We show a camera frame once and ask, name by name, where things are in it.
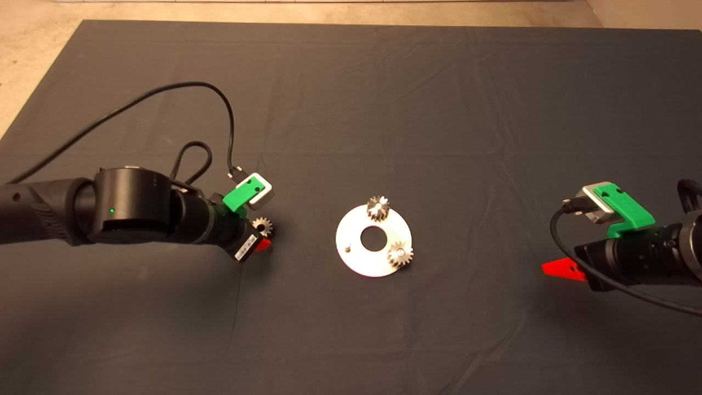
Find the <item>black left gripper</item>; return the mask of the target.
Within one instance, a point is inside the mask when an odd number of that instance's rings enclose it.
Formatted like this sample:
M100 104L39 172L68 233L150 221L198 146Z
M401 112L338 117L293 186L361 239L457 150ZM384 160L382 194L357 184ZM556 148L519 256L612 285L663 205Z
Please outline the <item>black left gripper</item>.
M239 263L271 247L271 240L263 238L248 218L222 202L190 194L186 195L186 243L220 247Z

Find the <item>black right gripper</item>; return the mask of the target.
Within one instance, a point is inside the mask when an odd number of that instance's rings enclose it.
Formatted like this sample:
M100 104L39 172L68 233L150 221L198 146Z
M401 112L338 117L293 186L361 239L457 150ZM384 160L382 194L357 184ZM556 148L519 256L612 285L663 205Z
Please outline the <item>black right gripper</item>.
M652 227L576 246L582 262L626 286L678 283L678 225ZM571 258L542 264L544 275L586 282L587 275Z

